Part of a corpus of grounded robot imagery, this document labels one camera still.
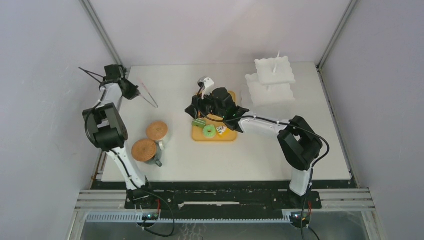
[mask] black cable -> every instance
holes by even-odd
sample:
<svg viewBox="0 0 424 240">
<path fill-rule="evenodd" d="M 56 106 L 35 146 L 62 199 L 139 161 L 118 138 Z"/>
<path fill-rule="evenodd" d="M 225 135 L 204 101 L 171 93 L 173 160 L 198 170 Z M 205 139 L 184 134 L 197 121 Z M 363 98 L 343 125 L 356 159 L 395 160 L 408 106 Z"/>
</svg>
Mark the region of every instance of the black cable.
<svg viewBox="0 0 424 240">
<path fill-rule="evenodd" d="M 202 91 L 202 88 L 200 88 L 199 89 L 199 91 L 197 92 L 197 96 L 199 96 L 199 94 L 200 94 L 200 92 Z M 325 139 L 325 138 L 323 138 L 322 136 L 320 136 L 320 135 L 318 135 L 318 134 L 316 134 L 315 132 L 312 132 L 312 131 L 309 131 L 309 130 L 306 130 L 306 129 L 303 129 L 303 128 L 301 128 L 301 127 L 298 127 L 298 126 L 295 126 L 295 125 L 292 125 L 292 124 L 290 124 L 290 123 L 285 123 L 285 122 L 276 122 L 276 121 L 273 121 L 273 120 L 270 120 L 270 119 L 266 119 L 266 118 L 263 118 L 263 117 L 259 117 L 259 116 L 257 116 L 257 117 L 255 117 L 255 116 L 240 116 L 240 117 L 236 117 L 236 118 L 233 118 L 233 119 L 229 119 L 229 120 L 216 120 L 216 119 L 213 119 L 213 118 L 210 118 L 210 117 L 208 117 L 208 116 L 206 116 L 200 109 L 199 109 L 199 104 L 198 104 L 198 102 L 196 101 L 196 109 L 199 111 L 199 113 L 200 113 L 200 115 L 202 116 L 202 117 L 204 117 L 204 118 L 206 118 L 206 119 L 208 119 L 208 120 L 210 120 L 210 121 L 212 121 L 212 122 L 218 122 L 218 123 L 227 123 L 227 122 L 232 122 L 232 121 L 237 121 L 237 120 L 240 120 L 240 119 L 259 119 L 259 120 L 263 120 L 263 121 L 266 121 L 266 122 L 269 122 L 269 123 L 272 123 L 272 124 L 277 124 L 277 125 L 284 125 L 284 126 L 288 126 L 288 127 L 292 127 L 292 128 L 296 128 L 296 129 L 299 129 L 299 130 L 302 130 L 303 132 L 305 132 L 305 133 L 309 133 L 309 134 L 312 134 L 312 135 L 314 135 L 315 137 L 317 137 L 317 138 L 319 138 L 320 140 L 322 140 L 324 143 L 325 143 L 325 145 L 327 146 L 327 151 L 320 157 L 320 158 L 318 158 L 318 160 L 316 160 L 313 164 L 312 164 L 312 168 L 315 166 L 315 164 L 317 164 L 317 162 L 318 161 L 320 161 L 321 159 L 323 159 L 325 156 L 327 156 L 328 154 L 329 154 L 329 151 L 330 151 L 330 144 L 329 144 L 329 142 Z"/>
<path fill-rule="evenodd" d="M 78 67 L 79 69 L 81 69 L 84 73 L 86 73 L 87 75 L 89 75 L 90 77 L 92 77 L 94 80 L 96 80 L 99 84 L 101 84 L 102 82 L 100 81 L 100 80 L 98 80 L 97 78 L 95 78 L 92 74 L 94 74 L 94 75 L 96 75 L 96 76 L 99 76 L 99 77 L 102 77 L 102 78 L 104 78 L 104 76 L 102 76 L 102 75 L 99 75 L 99 74 L 97 74 L 97 73 L 94 73 L 94 72 L 92 72 L 92 71 L 87 71 L 87 70 L 85 70 L 84 68 L 82 68 L 82 67 Z"/>
<path fill-rule="evenodd" d="M 174 234 L 174 231 L 175 231 L 175 217 L 174 217 L 174 213 L 173 213 L 173 211 L 172 211 L 171 206 L 168 204 L 168 201 L 165 201 L 162 197 L 160 197 L 160 196 L 158 196 L 158 195 L 156 195 L 156 194 L 154 194 L 154 193 L 152 193 L 152 192 L 146 191 L 146 190 L 141 189 L 140 187 L 138 187 L 138 186 L 136 185 L 136 183 L 133 181 L 133 179 L 131 178 L 131 175 L 130 175 L 130 173 L 128 172 L 127 166 L 125 166 L 125 163 L 124 163 L 124 161 L 122 160 L 122 158 L 121 158 L 121 157 L 117 154 L 117 152 L 116 152 L 116 151 L 114 151 L 114 150 L 112 150 L 112 149 L 111 149 L 110 151 L 111 151 L 112 153 L 114 153 L 114 154 L 115 154 L 115 156 L 117 156 L 117 157 L 118 157 L 118 159 L 119 159 L 120 163 L 121 163 L 121 164 L 122 164 L 122 166 L 123 166 L 123 169 L 125 170 L 125 173 L 126 173 L 127 177 L 128 177 L 128 178 L 129 178 L 129 180 L 131 181 L 132 185 L 134 185 L 134 187 L 135 187 L 136 189 L 138 189 L 138 190 L 140 190 L 140 191 L 142 191 L 142 192 L 144 192 L 144 193 L 146 193 L 146 194 L 148 194 L 148 195 L 150 195 L 150 196 L 152 196 L 152 197 L 158 198 L 160 201 L 164 202 L 164 203 L 166 204 L 166 206 L 168 207 L 169 211 L 171 212 L 171 217 L 172 217 L 172 231 L 171 231 L 171 233 L 170 233 L 170 234 L 160 234 L 160 233 L 154 232 L 154 231 L 152 231 L 152 230 L 150 230 L 150 229 L 148 229 L 148 228 L 145 228 L 145 227 L 143 228 L 143 230 L 145 230 L 146 232 L 148 232 L 148 233 L 150 233 L 150 234 L 156 235 L 156 236 L 158 236 L 158 237 L 166 238 L 166 237 L 170 237 L 170 236 L 172 236 L 172 235 Z M 146 221 L 147 221 L 147 219 L 143 221 L 143 223 L 141 224 L 141 226 L 142 226 L 142 227 L 143 227 L 143 225 L 146 223 Z"/>
<path fill-rule="evenodd" d="M 94 142 L 94 140 L 91 138 L 91 136 L 90 136 L 90 133 L 89 133 L 89 129 L 88 129 L 88 120 L 89 120 L 89 117 L 90 117 L 90 115 L 91 114 L 93 114 L 94 113 L 94 110 L 98 107 L 98 106 L 100 106 L 100 104 L 102 104 L 102 101 L 103 101 L 103 98 L 106 96 L 106 92 L 107 92 L 107 90 L 105 89 L 104 90 L 104 92 L 103 92 L 103 94 L 101 95 L 101 98 L 100 98 L 100 102 L 99 103 L 97 103 L 89 112 L 88 112 L 88 114 L 87 114 L 87 116 L 85 117 L 85 119 L 84 119 L 84 128 L 85 128 L 85 135 L 87 136 L 87 138 L 88 138 L 88 140 L 91 142 L 91 144 L 93 144 L 94 146 L 96 146 L 96 144 L 95 144 L 95 142 Z"/>
<path fill-rule="evenodd" d="M 311 230 L 311 232 L 315 235 L 316 239 L 320 240 L 318 234 L 310 226 L 308 226 L 308 229 Z"/>
<path fill-rule="evenodd" d="M 98 77 L 104 78 L 104 76 L 99 75 L 99 74 L 97 74 L 97 73 L 95 73 L 95 72 L 92 72 L 92 71 L 86 70 L 86 69 L 84 69 L 84 68 L 82 68 L 82 67 L 78 67 L 78 68 L 79 68 L 79 69 L 81 69 L 81 70 L 83 70 L 83 71 L 84 71 L 84 72 L 86 72 L 86 73 L 94 74 L 94 75 L 96 75 L 96 76 L 98 76 Z"/>
<path fill-rule="evenodd" d="M 311 183 L 311 181 L 312 181 L 312 174 L 313 174 L 313 172 L 314 172 L 314 169 L 313 168 L 311 168 L 311 170 L 310 170 L 310 180 L 309 180 L 309 183 L 308 183 L 308 186 L 309 186 L 309 184 Z M 304 196 L 304 201 L 303 201 L 303 205 L 302 205 L 302 212 L 300 212 L 300 234 L 302 235 L 302 239 L 303 240 L 305 240 L 305 236 L 304 236 L 304 226 L 303 226 L 303 223 L 304 223 L 304 212 L 305 212 L 305 205 L 306 205 L 306 201 L 308 200 L 308 197 L 309 197 L 309 193 L 310 193 L 311 191 L 310 191 L 310 188 L 308 187 L 308 189 L 306 190 L 306 194 L 305 194 L 305 196 Z"/>
</svg>

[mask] gray mug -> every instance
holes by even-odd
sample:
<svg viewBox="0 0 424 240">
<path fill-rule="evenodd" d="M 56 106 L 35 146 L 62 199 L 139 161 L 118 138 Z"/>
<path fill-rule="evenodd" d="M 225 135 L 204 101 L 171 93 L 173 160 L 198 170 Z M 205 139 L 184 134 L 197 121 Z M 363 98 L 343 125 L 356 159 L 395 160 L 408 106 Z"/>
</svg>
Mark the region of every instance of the gray mug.
<svg viewBox="0 0 424 240">
<path fill-rule="evenodd" d="M 157 142 L 155 142 L 155 144 L 156 144 L 156 154 L 149 160 L 145 161 L 144 163 L 149 165 L 156 164 L 157 166 L 162 167 L 162 162 L 161 162 L 162 149 Z"/>
</svg>

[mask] aluminum frame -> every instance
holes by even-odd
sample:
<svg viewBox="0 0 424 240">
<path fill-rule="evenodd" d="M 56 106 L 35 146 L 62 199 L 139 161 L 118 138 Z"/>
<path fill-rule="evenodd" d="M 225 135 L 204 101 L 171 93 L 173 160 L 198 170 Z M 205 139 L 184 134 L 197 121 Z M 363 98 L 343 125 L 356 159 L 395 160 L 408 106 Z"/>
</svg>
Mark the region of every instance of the aluminum frame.
<svg viewBox="0 0 424 240">
<path fill-rule="evenodd" d="M 103 27 L 103 24 L 100 21 L 100 18 L 97 15 L 91 1 L 90 0 L 79 0 L 79 2 L 81 3 L 81 5 L 84 8 L 85 12 L 87 13 L 88 17 L 90 18 L 91 23 L 93 24 L 94 28 L 96 29 L 99 37 L 103 41 L 104 46 L 106 47 L 110 56 L 113 58 L 114 62 L 118 65 L 124 65 L 121 61 L 121 58 L 119 57 L 117 50 L 115 49 L 114 44 L 112 43 L 112 40 L 109 38 L 108 33 L 106 32 L 105 28 Z"/>
<path fill-rule="evenodd" d="M 369 189 L 315 189 L 321 197 L 322 209 L 314 212 L 361 212 L 365 229 L 371 240 L 385 240 L 385 235 Z M 79 194 L 67 240 L 80 240 L 86 222 L 95 223 L 134 223 L 142 222 L 143 214 L 155 213 L 156 209 L 143 212 L 125 209 L 127 192 L 125 190 L 82 190 Z M 176 219 L 176 223 L 282 223 L 289 224 L 288 216 L 300 209 L 285 209 L 277 219 Z M 159 223 L 170 223 L 171 219 L 160 219 Z"/>
<path fill-rule="evenodd" d="M 342 33 L 343 29 L 345 28 L 349 18 L 351 17 L 352 12 L 354 11 L 357 3 L 359 0 L 350 0 L 349 5 L 347 6 L 346 10 L 344 11 L 343 16 L 341 17 L 340 22 L 337 25 L 337 28 L 335 29 L 330 42 L 328 43 L 327 47 L 325 48 L 324 54 L 322 55 L 321 59 L 318 63 L 318 70 L 321 71 L 323 69 L 324 65 L 326 64 L 327 59 L 329 58 L 329 55 L 331 51 L 334 48 L 334 45 L 336 44 L 337 40 L 339 39 L 340 34 Z"/>
</svg>

